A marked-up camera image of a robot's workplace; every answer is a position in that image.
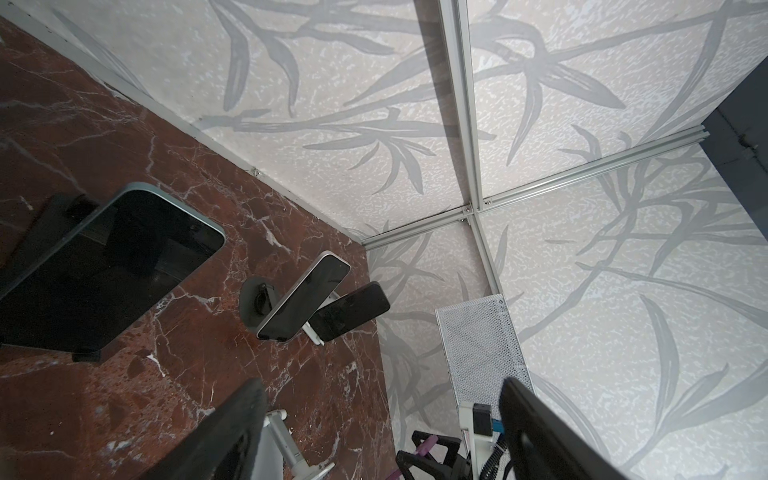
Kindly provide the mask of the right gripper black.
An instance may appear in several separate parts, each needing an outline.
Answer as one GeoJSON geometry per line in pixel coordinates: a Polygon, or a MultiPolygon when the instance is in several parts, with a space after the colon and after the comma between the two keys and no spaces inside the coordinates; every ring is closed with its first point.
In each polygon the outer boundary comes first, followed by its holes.
{"type": "Polygon", "coordinates": [[[395,460],[395,479],[414,480],[412,469],[420,470],[433,479],[472,478],[471,458],[459,453],[462,440],[458,437],[427,433],[414,430],[411,440],[414,452],[400,450],[395,460]]]}

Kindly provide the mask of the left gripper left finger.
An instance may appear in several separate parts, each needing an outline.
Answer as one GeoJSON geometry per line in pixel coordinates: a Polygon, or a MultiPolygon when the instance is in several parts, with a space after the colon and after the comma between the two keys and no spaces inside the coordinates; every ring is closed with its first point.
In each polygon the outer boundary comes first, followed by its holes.
{"type": "Polygon", "coordinates": [[[254,472],[267,395],[246,380],[143,479],[249,479],[254,472]]]}

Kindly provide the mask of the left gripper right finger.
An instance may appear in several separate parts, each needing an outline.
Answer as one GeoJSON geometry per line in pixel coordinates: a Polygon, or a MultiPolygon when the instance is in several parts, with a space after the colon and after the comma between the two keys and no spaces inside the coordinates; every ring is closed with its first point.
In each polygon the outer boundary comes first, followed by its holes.
{"type": "Polygon", "coordinates": [[[555,415],[522,382],[504,379],[499,411],[516,479],[622,479],[624,475],[555,415]]]}

